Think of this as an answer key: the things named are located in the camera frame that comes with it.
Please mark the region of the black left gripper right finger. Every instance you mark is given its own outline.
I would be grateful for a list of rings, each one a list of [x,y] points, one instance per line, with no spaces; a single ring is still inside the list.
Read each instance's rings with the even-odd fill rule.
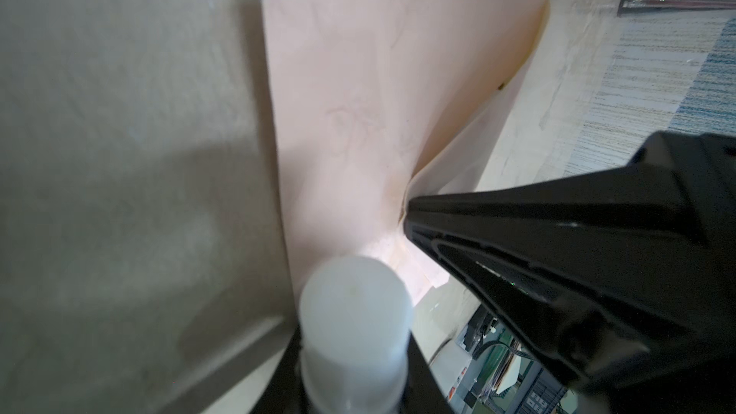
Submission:
[[[452,414],[453,411],[431,374],[419,345],[410,336],[407,349],[408,373],[399,407],[402,414]]]

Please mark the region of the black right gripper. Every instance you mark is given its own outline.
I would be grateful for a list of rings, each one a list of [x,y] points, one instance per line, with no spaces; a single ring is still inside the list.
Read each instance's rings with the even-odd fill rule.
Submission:
[[[630,166],[416,197],[406,237],[562,383],[630,412],[735,410],[735,140],[657,132]]]

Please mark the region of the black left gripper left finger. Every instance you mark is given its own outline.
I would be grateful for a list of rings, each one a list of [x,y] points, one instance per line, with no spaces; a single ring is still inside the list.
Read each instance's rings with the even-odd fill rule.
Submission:
[[[309,412],[309,400],[300,372],[301,343],[301,329],[297,327],[263,394],[251,409],[251,414]]]

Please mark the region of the pink envelope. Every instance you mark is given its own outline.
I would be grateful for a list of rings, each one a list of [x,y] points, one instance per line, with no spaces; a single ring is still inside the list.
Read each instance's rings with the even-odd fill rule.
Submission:
[[[291,283],[378,259],[414,301],[448,272],[403,230],[410,199],[477,187],[548,0],[263,0]]]

